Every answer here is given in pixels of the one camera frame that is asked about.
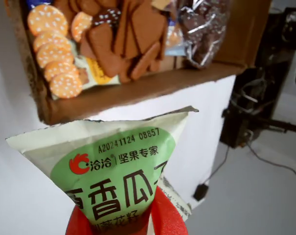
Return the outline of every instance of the snack bag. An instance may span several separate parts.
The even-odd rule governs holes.
[[[148,219],[159,177],[190,111],[197,110],[141,121],[78,120],[7,142],[76,203],[97,233],[120,232]]]

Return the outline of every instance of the wrapped snack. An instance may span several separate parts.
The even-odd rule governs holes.
[[[178,20],[185,52],[199,69],[208,66],[219,50],[226,32],[229,0],[182,0]]]
[[[187,107],[142,121],[78,120],[7,139],[85,214],[97,232],[146,224]]]
[[[173,20],[170,20],[168,24],[165,55],[185,56],[185,45],[181,27]]]

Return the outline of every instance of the brown rectangular biscuit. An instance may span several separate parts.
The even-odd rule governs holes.
[[[137,40],[135,38],[135,33],[131,24],[131,16],[133,12],[142,4],[143,0],[133,0],[129,6],[127,11],[127,30],[126,30],[126,39],[124,43],[124,53],[126,59],[132,59],[138,55],[140,55],[140,50],[137,44]]]
[[[161,49],[158,55],[158,59],[163,60],[165,58],[165,49],[166,49],[166,42],[167,42],[167,32],[168,32],[168,23],[164,24],[163,35],[160,39]]]
[[[166,17],[155,12],[150,4],[141,4],[134,11],[131,22],[142,54],[145,54],[156,41],[160,41],[164,25],[167,24]]]
[[[113,32],[110,25],[103,23],[90,29],[88,38],[104,74],[108,77],[118,75],[124,68],[125,61],[112,52]]]
[[[91,46],[90,46],[90,42],[87,38],[87,32],[86,30],[82,33],[81,36],[81,41],[80,41],[80,45],[79,45],[79,52],[81,55],[91,58],[93,60],[97,60]]]
[[[141,59],[136,64],[135,68],[133,69],[133,71],[131,73],[131,78],[133,80],[138,80],[141,76],[144,75],[144,73],[147,71],[147,69],[151,65],[151,62],[153,60],[155,60],[156,57],[158,56],[160,47],[161,47],[160,43],[159,43],[159,41],[157,41],[141,57]]]
[[[116,55],[122,55],[124,52],[124,44],[125,44],[125,35],[127,30],[127,12],[128,6],[132,0],[124,0],[122,6],[122,14],[119,18],[119,25],[117,29],[117,34],[115,37],[115,42],[113,45],[113,52]]]

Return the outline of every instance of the black cable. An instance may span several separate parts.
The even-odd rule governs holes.
[[[254,154],[254,156],[257,157],[258,160],[260,160],[262,162],[265,162],[265,163],[268,163],[268,164],[271,164],[271,165],[274,165],[274,166],[277,166],[277,167],[285,168],[287,170],[290,170],[291,172],[293,172],[296,175],[296,171],[294,169],[292,169],[291,167],[286,166],[286,165],[281,165],[281,164],[273,163],[273,162],[270,162],[268,160],[265,160],[265,159],[261,158],[259,155],[257,155],[257,153],[252,149],[252,147],[251,147],[251,145],[249,143],[247,143],[247,146],[249,147],[249,149],[251,150],[251,152]]]
[[[219,169],[225,164],[225,162],[227,161],[228,158],[228,152],[229,152],[229,146],[227,146],[227,151],[225,154],[225,158],[224,160],[221,162],[221,164],[211,173],[211,175],[203,182],[203,184],[205,184],[208,180],[210,180],[218,171]]]

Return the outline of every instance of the chocolate cookie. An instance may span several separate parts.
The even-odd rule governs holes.
[[[107,23],[111,27],[116,27],[120,17],[120,10],[118,8],[104,8],[92,20],[92,25],[98,26]]]

